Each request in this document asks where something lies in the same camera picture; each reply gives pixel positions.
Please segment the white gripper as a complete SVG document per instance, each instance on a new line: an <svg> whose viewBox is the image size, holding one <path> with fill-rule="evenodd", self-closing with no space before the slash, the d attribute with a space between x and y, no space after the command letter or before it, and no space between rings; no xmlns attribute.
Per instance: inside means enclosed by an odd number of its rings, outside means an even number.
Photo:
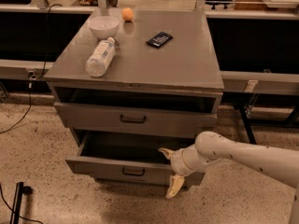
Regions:
<svg viewBox="0 0 299 224"><path fill-rule="evenodd" d="M170 176L169 188L166 193L167 199L174 198L182 188L185 177L194 172L204 172L207 158L201 155L195 145L173 151L160 147L159 152L170 160L171 167L176 175Z"/></svg>

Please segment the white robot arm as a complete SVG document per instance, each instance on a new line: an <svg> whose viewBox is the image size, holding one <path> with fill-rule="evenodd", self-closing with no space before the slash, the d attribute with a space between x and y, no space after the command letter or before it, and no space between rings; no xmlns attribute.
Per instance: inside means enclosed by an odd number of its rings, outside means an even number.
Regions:
<svg viewBox="0 0 299 224"><path fill-rule="evenodd" d="M186 176L195 172L203 173L208 166L221 159L227 159L296 189L289 224L299 224L298 150L240 143L218 133L202 132L197 135L191 146L178 150L160 147L159 151L170 160L173 170L166 193L167 199L178 194Z"/></svg>

